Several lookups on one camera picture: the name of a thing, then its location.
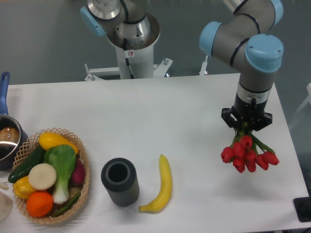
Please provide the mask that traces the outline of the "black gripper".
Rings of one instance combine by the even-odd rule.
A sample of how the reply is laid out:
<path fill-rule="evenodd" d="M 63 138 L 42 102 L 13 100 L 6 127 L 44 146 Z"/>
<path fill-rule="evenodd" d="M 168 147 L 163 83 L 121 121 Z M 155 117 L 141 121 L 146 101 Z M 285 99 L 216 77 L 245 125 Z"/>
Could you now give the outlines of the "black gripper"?
<path fill-rule="evenodd" d="M 267 98 L 262 93 L 236 93 L 234 105 L 223 108 L 221 118 L 230 128 L 240 128 L 240 121 L 253 121 L 252 130 L 260 131 L 273 122 L 273 115 L 264 112 Z"/>

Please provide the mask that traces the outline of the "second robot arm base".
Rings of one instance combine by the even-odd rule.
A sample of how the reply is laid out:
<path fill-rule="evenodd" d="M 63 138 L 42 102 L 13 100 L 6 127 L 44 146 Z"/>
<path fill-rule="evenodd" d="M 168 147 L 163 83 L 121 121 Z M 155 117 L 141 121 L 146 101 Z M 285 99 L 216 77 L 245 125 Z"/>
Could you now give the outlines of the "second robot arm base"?
<path fill-rule="evenodd" d="M 157 19 L 147 13 L 145 0 L 88 0 L 80 9 L 87 27 L 123 50 L 152 46 L 160 36 Z"/>

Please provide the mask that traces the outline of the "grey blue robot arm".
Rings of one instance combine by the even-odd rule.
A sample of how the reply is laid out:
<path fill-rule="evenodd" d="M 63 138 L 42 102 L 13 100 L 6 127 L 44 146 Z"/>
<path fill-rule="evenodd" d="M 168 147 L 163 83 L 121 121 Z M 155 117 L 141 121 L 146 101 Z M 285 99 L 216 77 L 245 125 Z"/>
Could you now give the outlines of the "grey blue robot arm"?
<path fill-rule="evenodd" d="M 265 112 L 276 74 L 281 67 L 283 43 L 268 32 L 283 16 L 279 0 L 227 0 L 234 19 L 210 22 L 202 30 L 199 47 L 240 73 L 234 105 L 221 117 L 236 131 L 260 131 L 272 123 Z"/>

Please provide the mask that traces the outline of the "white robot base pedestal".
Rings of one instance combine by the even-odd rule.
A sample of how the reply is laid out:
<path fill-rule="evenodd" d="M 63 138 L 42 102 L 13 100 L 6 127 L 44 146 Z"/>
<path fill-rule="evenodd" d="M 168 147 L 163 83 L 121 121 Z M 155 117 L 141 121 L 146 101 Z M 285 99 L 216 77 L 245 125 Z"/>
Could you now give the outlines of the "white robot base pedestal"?
<path fill-rule="evenodd" d="M 85 64 L 85 81 L 100 81 L 111 77 L 121 80 L 169 77 L 173 60 L 165 57 L 159 64 L 154 63 L 154 45 L 139 50 L 123 50 L 116 47 L 117 67 L 88 68 Z"/>

